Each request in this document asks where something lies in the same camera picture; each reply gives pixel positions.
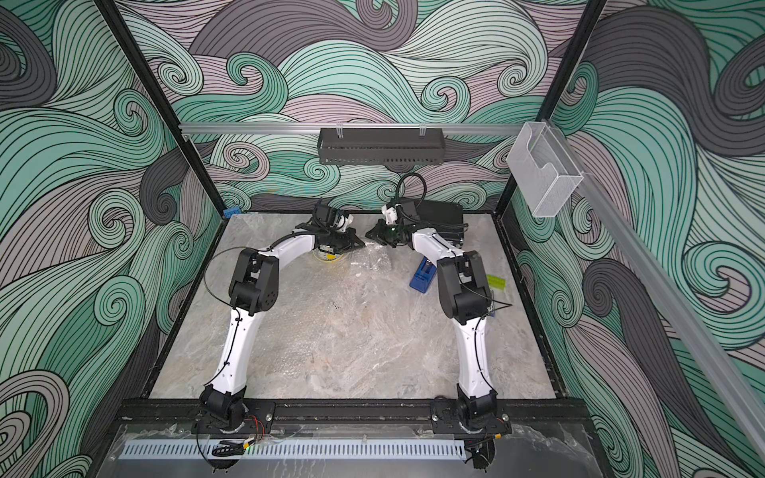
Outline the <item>clear bubble wrap sheet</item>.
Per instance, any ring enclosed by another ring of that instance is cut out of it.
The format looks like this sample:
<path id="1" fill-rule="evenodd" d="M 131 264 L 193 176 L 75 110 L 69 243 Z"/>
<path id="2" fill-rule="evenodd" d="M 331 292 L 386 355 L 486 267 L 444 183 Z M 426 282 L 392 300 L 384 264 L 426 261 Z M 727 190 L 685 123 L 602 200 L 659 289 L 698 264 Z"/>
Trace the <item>clear bubble wrap sheet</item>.
<path id="1" fill-rule="evenodd" d="M 422 255 L 370 243 L 334 262 L 284 267 L 259 328 L 247 398 L 453 398 L 456 322 L 410 279 Z"/>

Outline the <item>yellow patterned ceramic bowl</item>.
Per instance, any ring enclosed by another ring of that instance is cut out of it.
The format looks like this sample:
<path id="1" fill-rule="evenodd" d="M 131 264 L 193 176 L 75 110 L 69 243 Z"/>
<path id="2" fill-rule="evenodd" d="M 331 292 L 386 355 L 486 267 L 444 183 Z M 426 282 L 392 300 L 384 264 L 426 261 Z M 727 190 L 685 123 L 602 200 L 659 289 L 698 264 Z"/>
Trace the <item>yellow patterned ceramic bowl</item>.
<path id="1" fill-rule="evenodd" d="M 335 262 L 339 259 L 339 256 L 336 254 L 324 252 L 321 250 L 316 251 L 316 257 L 323 262 Z"/>

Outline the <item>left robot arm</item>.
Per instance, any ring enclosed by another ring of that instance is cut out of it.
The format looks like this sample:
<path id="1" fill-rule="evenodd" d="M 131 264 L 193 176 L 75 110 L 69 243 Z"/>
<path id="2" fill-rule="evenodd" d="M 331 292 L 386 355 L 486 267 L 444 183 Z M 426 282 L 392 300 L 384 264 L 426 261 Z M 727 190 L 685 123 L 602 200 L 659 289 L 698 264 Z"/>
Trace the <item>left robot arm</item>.
<path id="1" fill-rule="evenodd" d="M 221 430 L 235 432 L 245 422 L 249 358 L 265 313 L 279 298 L 281 270 L 315 250 L 344 255 L 364 248 L 352 224 L 351 213 L 318 204 L 310 219 L 267 247 L 237 249 L 228 287 L 228 332 L 216 371 L 199 396 L 202 408 Z"/>

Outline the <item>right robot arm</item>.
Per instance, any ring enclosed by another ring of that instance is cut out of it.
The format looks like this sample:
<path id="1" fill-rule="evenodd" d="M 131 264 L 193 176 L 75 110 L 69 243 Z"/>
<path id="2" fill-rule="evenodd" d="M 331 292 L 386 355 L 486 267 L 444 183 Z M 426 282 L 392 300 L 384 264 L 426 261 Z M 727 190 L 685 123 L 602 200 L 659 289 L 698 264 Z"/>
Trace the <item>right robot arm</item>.
<path id="1" fill-rule="evenodd" d="M 468 227 L 463 212 L 455 205 L 404 198 L 384 205 L 381 213 L 367 237 L 392 248 L 406 245 L 435 268 L 440 307 L 456 336 L 459 421 L 478 432 L 497 412 L 486 346 L 493 297 L 481 255 L 462 248 Z"/>

